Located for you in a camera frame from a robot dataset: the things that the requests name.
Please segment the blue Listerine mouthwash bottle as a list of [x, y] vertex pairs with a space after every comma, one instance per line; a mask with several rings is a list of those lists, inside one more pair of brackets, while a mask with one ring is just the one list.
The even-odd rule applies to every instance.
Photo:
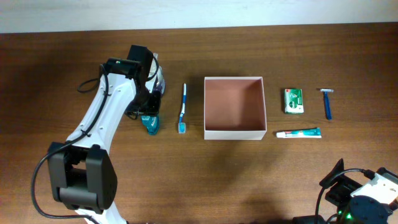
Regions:
[[141, 116], [142, 124], [146, 127], [148, 134], [156, 135], [160, 128], [158, 116]]

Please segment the green soap box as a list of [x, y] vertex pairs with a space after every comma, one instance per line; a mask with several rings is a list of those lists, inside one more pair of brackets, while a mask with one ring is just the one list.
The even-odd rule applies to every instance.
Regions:
[[304, 114], [302, 89], [285, 89], [284, 105], [284, 112], [286, 114]]

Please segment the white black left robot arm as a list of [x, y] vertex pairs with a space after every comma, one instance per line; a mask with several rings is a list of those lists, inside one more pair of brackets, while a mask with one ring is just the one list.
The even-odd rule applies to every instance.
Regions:
[[157, 134], [165, 80], [157, 53], [132, 45], [127, 58], [99, 67], [98, 91], [64, 143], [53, 142], [47, 159], [55, 201], [87, 223], [125, 223], [114, 202], [118, 178], [109, 150], [121, 118], [139, 119]]

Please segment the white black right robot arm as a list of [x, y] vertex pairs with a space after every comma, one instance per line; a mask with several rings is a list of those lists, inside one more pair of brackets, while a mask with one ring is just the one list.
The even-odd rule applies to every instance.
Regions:
[[[315, 214], [294, 217], [293, 224], [342, 223], [387, 224], [397, 211], [397, 174], [385, 167], [345, 169], [340, 159], [320, 182]], [[336, 212], [325, 219], [320, 215], [320, 202], [325, 199]]]

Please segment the pink open box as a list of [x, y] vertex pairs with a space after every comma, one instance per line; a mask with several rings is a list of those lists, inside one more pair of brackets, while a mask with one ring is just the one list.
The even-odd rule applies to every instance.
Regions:
[[204, 79], [204, 139], [260, 141], [267, 132], [262, 77]]

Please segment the blue disposable razor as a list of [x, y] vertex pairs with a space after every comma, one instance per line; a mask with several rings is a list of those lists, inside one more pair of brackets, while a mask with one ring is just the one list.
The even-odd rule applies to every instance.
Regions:
[[331, 113], [331, 108], [330, 108], [330, 100], [329, 100], [328, 94], [333, 93], [334, 90], [328, 89], [328, 88], [321, 88], [320, 91], [323, 93], [326, 118], [327, 118], [327, 120], [332, 120], [333, 118], [332, 118], [332, 113]]

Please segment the purple foam pump bottle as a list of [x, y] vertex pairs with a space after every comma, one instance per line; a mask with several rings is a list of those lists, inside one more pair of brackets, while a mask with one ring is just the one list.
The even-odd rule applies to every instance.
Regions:
[[148, 77], [152, 79], [146, 82], [146, 88], [149, 93], [153, 91], [159, 91], [161, 95], [165, 92], [165, 79], [162, 73], [162, 67], [158, 62], [158, 54], [153, 53], [154, 59], [152, 60], [152, 64], [150, 67], [150, 72]]

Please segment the blue white toothbrush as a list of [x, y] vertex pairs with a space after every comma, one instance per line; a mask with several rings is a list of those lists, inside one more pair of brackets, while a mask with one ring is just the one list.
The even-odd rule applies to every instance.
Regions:
[[186, 133], [186, 124], [183, 122], [183, 117], [185, 115], [185, 104], [187, 100], [187, 84], [183, 84], [183, 94], [182, 94], [182, 107], [180, 110], [180, 116], [178, 119], [178, 133], [185, 134]]

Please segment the white teal toothpaste tube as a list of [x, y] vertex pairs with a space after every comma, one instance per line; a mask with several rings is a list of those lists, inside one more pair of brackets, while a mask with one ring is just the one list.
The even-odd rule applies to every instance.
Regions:
[[320, 128], [281, 131], [276, 133], [277, 138], [322, 138]]

